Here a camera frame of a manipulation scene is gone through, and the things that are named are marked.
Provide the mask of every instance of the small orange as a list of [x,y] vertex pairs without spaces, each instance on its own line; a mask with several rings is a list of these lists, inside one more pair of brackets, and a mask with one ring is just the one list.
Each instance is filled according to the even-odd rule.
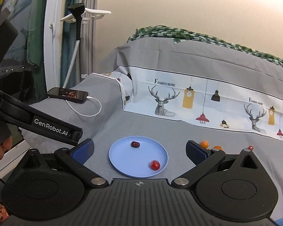
[[215,146],[214,149],[221,149],[222,150],[222,148],[220,146]]
[[201,141],[200,146],[207,149],[208,148],[208,141],[207,140]]

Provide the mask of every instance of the metal bolt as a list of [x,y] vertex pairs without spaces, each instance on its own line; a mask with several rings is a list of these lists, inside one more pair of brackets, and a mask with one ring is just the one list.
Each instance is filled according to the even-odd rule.
[[178,178],[174,179],[174,183],[177,184],[177,185],[184,186],[184,185],[187,185],[189,183],[189,180],[187,180],[184,177],[178,177]]
[[94,185],[103,185],[106,182],[105,179],[103,179],[102,177],[95,177],[93,179],[91,179],[91,183]]

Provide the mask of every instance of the gingham fabric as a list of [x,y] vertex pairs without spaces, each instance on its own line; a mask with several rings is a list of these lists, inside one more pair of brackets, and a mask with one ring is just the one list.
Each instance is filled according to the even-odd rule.
[[168,37],[173,38],[175,43],[179,43],[185,40],[196,40],[201,42],[206,42],[210,44],[219,45],[222,47],[231,48],[234,50],[238,50],[241,52],[249,53],[251,55],[257,56],[262,59],[266,59],[274,64],[277,64],[283,67],[283,59],[275,57],[268,53],[262,53],[257,50],[253,50],[251,48],[241,46],[239,44],[228,43],[224,40],[221,40],[217,37],[213,37],[210,35],[195,33],[192,31],[187,31],[179,28],[172,28],[163,25],[157,25],[154,27],[145,27],[141,29],[136,29],[135,34],[129,37],[128,41],[137,40],[143,37]]

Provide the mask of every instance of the deer print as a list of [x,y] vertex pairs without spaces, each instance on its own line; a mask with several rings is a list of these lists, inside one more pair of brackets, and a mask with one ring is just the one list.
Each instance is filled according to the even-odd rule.
[[251,109],[251,110],[248,110],[248,106],[245,107],[245,105],[244,105],[244,109],[245,109],[245,112],[250,116],[250,120],[252,121],[252,129],[255,130],[255,131],[257,131],[257,132],[260,132],[260,133],[266,133],[265,130],[260,129],[259,127],[256,126],[256,123],[259,121],[259,118],[265,116],[266,111],[264,111],[264,109],[263,109],[263,107],[262,107],[263,112],[261,113],[261,112],[259,111],[259,115],[257,115],[256,118],[254,118],[254,117],[253,117],[253,114],[252,114],[252,109]]
[[158,96],[158,91],[156,92],[156,94],[154,94],[154,92],[153,92],[153,89],[155,87],[156,86],[152,87],[151,90],[150,90],[150,88],[148,86],[150,94],[155,98],[155,101],[158,103],[158,105],[157,105],[157,107],[155,109],[155,115],[168,116],[168,117],[176,116],[176,114],[174,112],[170,112],[170,111],[166,110],[164,108],[164,104],[167,104],[169,102],[169,100],[171,100],[171,99],[175,99],[180,94],[180,92],[176,95],[176,92],[172,88],[173,91],[174,91],[174,94],[172,96],[170,96],[170,93],[169,93],[168,97],[166,97],[164,100],[160,100],[159,96]]

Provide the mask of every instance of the blue plate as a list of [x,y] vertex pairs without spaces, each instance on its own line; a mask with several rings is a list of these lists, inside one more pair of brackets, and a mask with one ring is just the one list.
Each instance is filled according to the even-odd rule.
[[[132,141],[140,143],[138,148],[131,147]],[[146,178],[160,173],[168,164],[168,153],[165,148],[153,139],[130,136],[117,140],[109,150],[112,165],[121,173],[134,177]],[[150,168],[151,161],[160,163],[156,171]]]

